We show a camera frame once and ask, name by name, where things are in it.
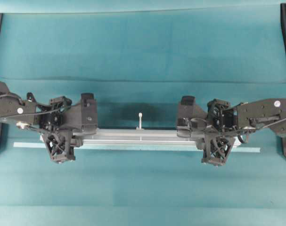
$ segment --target thin metal strip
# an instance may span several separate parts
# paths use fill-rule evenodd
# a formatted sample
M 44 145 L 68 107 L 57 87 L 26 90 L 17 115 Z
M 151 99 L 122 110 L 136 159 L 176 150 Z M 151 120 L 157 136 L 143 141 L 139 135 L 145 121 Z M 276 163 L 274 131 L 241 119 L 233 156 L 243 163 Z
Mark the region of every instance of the thin metal strip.
M 45 148 L 44 143 L 14 142 L 13 147 Z M 125 144 L 84 144 L 77 148 L 82 150 L 117 150 L 117 151 L 174 151 L 174 152 L 201 152 L 194 145 L 125 145 Z M 259 147 L 234 147 L 232 152 L 260 153 Z

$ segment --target black cable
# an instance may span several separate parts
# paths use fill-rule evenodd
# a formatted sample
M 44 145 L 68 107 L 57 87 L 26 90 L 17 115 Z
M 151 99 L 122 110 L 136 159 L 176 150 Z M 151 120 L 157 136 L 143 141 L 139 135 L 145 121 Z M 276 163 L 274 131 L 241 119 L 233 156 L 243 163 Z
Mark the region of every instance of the black cable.
M 16 98 L 19 101 L 20 105 L 24 105 L 24 102 L 22 101 L 22 98 L 19 95 L 15 94 L 15 93 L 3 93 L 3 94 L 0 94 L 0 98 L 2 98 L 2 97 Z
M 276 121 L 276 122 L 273 122 L 273 123 L 267 124 L 267 125 L 265 125 L 265 126 L 262 126 L 262 127 L 260 127 L 259 129 L 264 129 L 264 128 L 273 126 L 273 125 L 275 125 L 275 124 L 281 123 L 281 122 L 283 122 L 283 121 L 286 121 L 286 118 L 280 119 L 280 120 L 278 120 L 278 121 Z
M 13 117 L 18 117 L 18 116 L 33 116 L 33 115 L 42 115 L 42 114 L 49 114 L 52 112 L 56 112 L 61 110 L 62 108 L 66 108 L 66 106 L 56 108 L 54 110 L 46 111 L 46 112 L 35 112 L 35 113 L 25 113 L 25 114 L 13 114 L 13 115 L 8 115 L 8 116 L 2 116 L 0 119 L 6 119 L 6 118 L 13 118 Z

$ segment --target white dot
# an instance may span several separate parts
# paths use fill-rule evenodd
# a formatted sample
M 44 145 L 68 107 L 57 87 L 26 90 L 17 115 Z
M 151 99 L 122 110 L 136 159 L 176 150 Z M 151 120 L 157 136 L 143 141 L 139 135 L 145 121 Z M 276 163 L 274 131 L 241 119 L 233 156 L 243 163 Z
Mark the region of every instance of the white dot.
M 280 102 L 280 101 L 276 100 L 276 101 L 274 102 L 274 106 L 275 106 L 275 107 L 280 107 L 280 105 L 281 105 L 281 102 Z
M 18 112 L 18 114 L 22 114 L 22 113 L 24 112 L 24 110 L 23 110 L 21 107 L 19 107 L 19 108 L 17 109 L 17 112 Z

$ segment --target metal pin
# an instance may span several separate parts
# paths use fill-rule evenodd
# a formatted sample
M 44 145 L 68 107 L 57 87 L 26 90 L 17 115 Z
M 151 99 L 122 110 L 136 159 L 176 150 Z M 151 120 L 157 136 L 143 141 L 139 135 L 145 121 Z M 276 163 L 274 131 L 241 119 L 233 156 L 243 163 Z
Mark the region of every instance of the metal pin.
M 139 129 L 142 129 L 142 116 L 143 114 L 140 112 L 139 113 Z

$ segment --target teal fabric background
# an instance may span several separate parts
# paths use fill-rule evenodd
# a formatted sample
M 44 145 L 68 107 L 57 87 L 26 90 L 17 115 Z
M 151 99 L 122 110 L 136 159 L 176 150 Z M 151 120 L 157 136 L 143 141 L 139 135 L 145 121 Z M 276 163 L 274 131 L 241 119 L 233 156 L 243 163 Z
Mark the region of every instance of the teal fabric background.
M 112 14 L 5 14 L 0 80 L 40 102 L 82 92 L 99 126 L 173 128 L 182 95 L 203 108 L 286 97 L 279 5 Z M 286 226 L 286 159 L 271 131 L 225 167 L 202 154 L 78 150 L 51 163 L 29 131 L 5 126 L 0 225 Z
M 0 0 L 1 13 L 100 13 L 271 5 L 286 0 Z

